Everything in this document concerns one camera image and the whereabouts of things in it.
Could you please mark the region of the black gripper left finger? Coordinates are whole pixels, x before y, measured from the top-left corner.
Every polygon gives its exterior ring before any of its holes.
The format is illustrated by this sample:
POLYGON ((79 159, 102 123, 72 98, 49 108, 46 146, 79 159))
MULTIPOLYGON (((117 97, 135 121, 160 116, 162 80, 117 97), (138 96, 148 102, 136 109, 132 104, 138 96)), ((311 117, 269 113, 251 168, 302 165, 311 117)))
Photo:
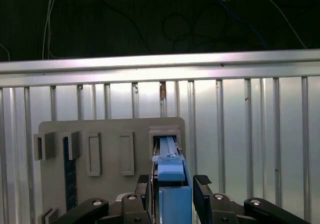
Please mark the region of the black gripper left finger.
POLYGON ((149 224, 149 175, 139 176, 134 193, 120 194, 110 204, 90 198, 57 218, 58 224, 149 224))

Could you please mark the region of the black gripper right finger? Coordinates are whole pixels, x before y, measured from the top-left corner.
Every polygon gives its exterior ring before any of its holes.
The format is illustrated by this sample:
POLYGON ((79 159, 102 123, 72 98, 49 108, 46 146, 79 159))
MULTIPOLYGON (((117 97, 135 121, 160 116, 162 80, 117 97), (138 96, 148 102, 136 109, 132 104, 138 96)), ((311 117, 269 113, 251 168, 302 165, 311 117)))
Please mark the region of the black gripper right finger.
POLYGON ((283 208, 258 197, 243 205, 223 193, 214 193, 207 175, 193 176, 193 204, 202 224, 307 224, 283 208))

